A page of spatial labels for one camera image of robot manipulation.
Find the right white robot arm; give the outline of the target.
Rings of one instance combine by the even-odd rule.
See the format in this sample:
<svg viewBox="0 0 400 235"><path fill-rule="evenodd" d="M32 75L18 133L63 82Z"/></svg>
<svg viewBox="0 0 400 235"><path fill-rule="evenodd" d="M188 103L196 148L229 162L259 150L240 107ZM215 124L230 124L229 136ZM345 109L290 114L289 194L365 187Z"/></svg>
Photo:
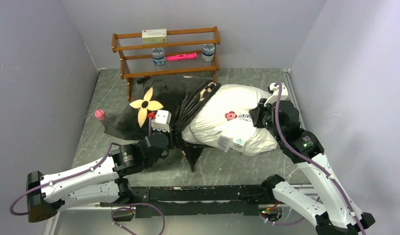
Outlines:
<svg viewBox="0 0 400 235"><path fill-rule="evenodd" d="M320 202L301 193L279 175L262 182L262 198L288 205L309 221L319 235L359 235L375 223L348 196L335 176L318 138L301 127L300 113L288 100L268 104L260 100L249 114L254 127L268 130L281 151L310 181Z"/></svg>

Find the black floral pillowcase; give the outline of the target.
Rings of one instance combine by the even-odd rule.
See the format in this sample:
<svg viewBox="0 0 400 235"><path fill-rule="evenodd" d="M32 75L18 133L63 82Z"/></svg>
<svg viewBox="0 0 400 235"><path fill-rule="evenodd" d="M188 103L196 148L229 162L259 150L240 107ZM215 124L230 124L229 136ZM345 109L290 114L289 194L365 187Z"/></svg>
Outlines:
<svg viewBox="0 0 400 235"><path fill-rule="evenodd" d="M204 150L203 144L189 144L182 132L222 85L212 79L158 75L145 81L142 89L119 114L101 121L104 133L125 141L139 141L149 133L150 113L171 114L169 125L174 147L182 150L190 170Z"/></svg>

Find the white pillow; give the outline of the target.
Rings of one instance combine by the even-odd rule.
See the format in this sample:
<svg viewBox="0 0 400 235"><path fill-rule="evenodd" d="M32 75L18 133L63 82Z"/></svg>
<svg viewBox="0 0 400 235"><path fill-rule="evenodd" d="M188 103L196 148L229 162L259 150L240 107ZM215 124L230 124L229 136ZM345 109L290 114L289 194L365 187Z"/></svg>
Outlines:
<svg viewBox="0 0 400 235"><path fill-rule="evenodd" d="M254 127L249 111L268 92L245 85L222 85L183 130L185 141L205 144L225 152L247 156L277 148L277 142L264 128Z"/></svg>

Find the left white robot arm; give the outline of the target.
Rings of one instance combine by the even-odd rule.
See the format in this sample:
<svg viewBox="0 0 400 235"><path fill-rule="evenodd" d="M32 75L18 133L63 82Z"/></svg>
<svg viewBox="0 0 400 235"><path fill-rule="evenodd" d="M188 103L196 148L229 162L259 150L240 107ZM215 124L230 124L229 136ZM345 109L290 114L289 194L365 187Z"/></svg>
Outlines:
<svg viewBox="0 0 400 235"><path fill-rule="evenodd" d="M91 163L54 174L28 174L28 221L41 222L92 203L128 205L135 195L126 177L155 166L168 156L172 144L169 133L154 131L137 143L111 143L107 153Z"/></svg>

